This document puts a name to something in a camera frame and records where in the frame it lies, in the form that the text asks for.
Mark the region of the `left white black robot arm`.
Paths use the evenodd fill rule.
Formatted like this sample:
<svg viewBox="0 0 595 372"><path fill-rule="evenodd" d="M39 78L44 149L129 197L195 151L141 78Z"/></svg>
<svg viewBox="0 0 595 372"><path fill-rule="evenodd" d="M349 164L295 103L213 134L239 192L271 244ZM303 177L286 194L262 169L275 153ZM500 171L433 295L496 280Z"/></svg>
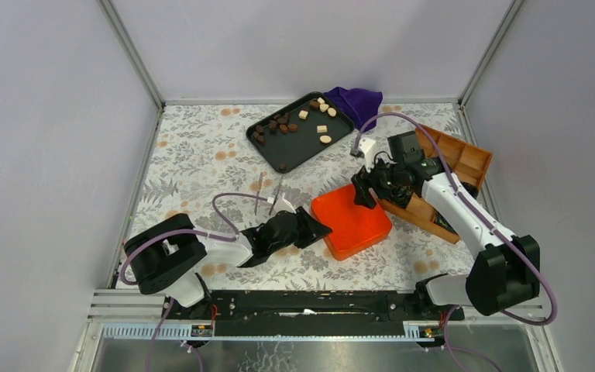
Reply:
<svg viewBox="0 0 595 372"><path fill-rule="evenodd" d="M304 208L279 211L259 226L231 238L196 230L185 214L175 215L129 239L120 279L143 295L161 293L179 304L190 318L209 308L208 289L195 270L200 264L255 267L289 246L304 249L324 239L331 229Z"/></svg>

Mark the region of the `white metal tongs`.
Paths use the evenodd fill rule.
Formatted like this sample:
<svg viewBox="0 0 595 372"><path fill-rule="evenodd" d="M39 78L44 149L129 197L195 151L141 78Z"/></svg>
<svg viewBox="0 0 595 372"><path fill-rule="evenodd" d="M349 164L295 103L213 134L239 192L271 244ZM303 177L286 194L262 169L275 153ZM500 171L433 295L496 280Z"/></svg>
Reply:
<svg viewBox="0 0 595 372"><path fill-rule="evenodd" d="M258 178L258 189L256 192L257 197L260 197L260 192L263 190L263 179L264 179L264 173L260 172L260 175ZM265 198L265 202L270 204L270 209L269 209L269 213L268 213L269 217L271 217L273 215L274 209L277 205L277 201L279 198L279 194L281 192L283 181L284 181L284 175L282 174L279 178L279 181L278 181L276 189L274 190L274 193L269 195L267 198ZM258 215L260 201L261 201L260 198L255 201L255 205L254 205L254 214L255 215Z"/></svg>

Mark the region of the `orange chocolate box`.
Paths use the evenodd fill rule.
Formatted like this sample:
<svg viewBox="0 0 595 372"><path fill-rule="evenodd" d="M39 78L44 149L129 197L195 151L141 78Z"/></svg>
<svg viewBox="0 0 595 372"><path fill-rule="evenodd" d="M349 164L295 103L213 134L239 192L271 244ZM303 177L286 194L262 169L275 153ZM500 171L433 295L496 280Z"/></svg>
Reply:
<svg viewBox="0 0 595 372"><path fill-rule="evenodd" d="M332 257L343 261L384 241L391 229L392 225L333 229L324 241Z"/></svg>

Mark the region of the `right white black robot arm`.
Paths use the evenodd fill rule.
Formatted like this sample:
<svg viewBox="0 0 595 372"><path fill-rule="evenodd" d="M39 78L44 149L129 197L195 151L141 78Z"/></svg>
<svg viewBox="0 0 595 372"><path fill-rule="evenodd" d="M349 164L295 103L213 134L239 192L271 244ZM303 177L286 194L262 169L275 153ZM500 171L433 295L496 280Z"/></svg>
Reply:
<svg viewBox="0 0 595 372"><path fill-rule="evenodd" d="M540 294L539 246L497 222L463 187L441 155L427 157L414 131L388 138L389 161L372 139L358 137L351 154L364 166L352 177L354 202L375 208L379 200L418 196L448 223L474 257L467 274L441 274L417 284L414 311L433 319L446 305L474 307L482 315L502 312Z"/></svg>

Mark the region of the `orange box lid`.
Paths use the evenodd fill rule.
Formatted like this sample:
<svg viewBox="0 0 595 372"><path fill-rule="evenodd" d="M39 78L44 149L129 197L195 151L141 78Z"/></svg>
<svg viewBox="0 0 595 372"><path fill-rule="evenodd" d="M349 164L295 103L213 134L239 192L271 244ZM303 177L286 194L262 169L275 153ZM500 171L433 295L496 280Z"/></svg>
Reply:
<svg viewBox="0 0 595 372"><path fill-rule="evenodd" d="M330 191L314 198L311 213L321 223L333 229L370 228L392 225L385 211L377 206L373 209L355 205L355 190L352 184Z"/></svg>

